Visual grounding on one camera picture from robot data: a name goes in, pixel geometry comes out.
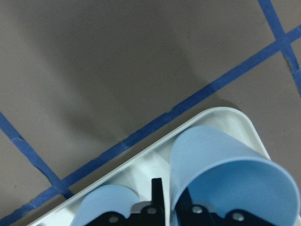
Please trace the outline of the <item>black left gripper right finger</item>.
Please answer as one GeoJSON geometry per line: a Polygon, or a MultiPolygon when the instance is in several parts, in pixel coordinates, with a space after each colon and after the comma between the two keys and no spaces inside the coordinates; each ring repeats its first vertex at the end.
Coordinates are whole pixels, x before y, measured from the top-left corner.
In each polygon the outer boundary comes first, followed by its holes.
{"type": "Polygon", "coordinates": [[[192,201],[188,188],[185,188],[179,197],[175,213],[179,226],[214,226],[214,218],[209,209],[192,201]]]}

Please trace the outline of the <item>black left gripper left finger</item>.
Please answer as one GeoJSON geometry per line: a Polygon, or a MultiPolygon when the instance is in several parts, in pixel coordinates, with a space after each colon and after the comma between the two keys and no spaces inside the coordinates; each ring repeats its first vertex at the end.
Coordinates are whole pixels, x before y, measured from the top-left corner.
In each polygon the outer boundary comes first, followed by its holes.
{"type": "Polygon", "coordinates": [[[164,195],[161,178],[151,180],[151,200],[140,211],[141,226],[164,225],[164,195]]]}

